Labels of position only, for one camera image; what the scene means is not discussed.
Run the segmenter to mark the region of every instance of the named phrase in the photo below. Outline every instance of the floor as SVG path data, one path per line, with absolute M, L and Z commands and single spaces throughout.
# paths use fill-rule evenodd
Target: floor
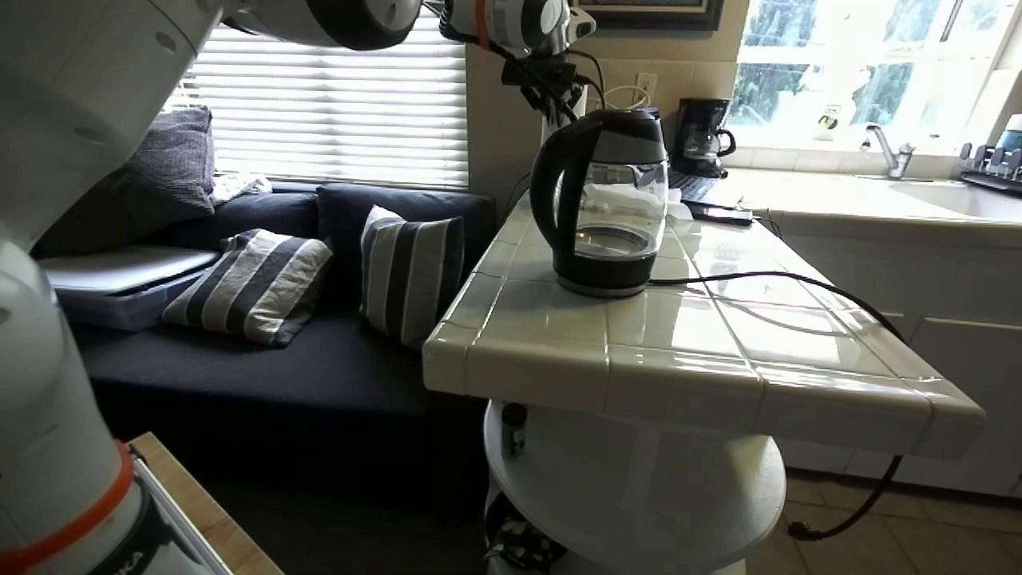
M 224 507 L 294 575 L 478 575 L 477 520 L 335 503 L 310 493 L 212 486 Z M 894 488 L 833 541 L 797 544 L 789 520 L 832 526 L 867 486 L 791 475 L 773 536 L 748 575 L 1022 575 L 1022 505 Z

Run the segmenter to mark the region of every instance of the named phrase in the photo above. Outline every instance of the white pedestal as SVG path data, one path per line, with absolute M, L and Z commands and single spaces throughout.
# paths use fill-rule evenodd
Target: white pedestal
M 787 470 L 767 434 L 527 408 L 523 454 L 504 461 L 500 408 L 484 432 L 493 479 L 569 550 L 556 575 L 738 575 L 779 520 Z

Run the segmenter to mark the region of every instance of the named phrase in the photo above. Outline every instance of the window blinds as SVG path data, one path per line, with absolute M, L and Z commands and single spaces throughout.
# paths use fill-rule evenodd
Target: window blinds
M 213 112 L 219 169 L 468 190 L 468 63 L 423 9 L 387 50 L 219 25 L 171 107 Z

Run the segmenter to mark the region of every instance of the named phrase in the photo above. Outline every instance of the white cabinet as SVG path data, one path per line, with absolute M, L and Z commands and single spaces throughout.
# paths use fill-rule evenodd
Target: white cabinet
M 1022 248 L 938 227 L 765 219 L 805 262 L 867 296 L 988 408 L 961 461 L 911 456 L 899 484 L 1022 500 Z M 797 470 L 881 475 L 890 454 L 779 440 Z

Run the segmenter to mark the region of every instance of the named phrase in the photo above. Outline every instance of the throw pillow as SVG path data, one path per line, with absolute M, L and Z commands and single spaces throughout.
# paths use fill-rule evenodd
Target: throw pillow
M 362 318 L 423 350 L 465 278 L 460 221 L 404 221 L 373 208 L 362 231 Z
M 313 312 L 328 257 L 322 241 L 269 231 L 238 233 L 227 241 L 221 262 L 179 295 L 163 320 L 287 344 Z
M 171 225 L 213 213 L 213 115 L 156 115 L 138 155 L 95 183 L 36 245 L 36 257 L 88 257 L 127 245 Z

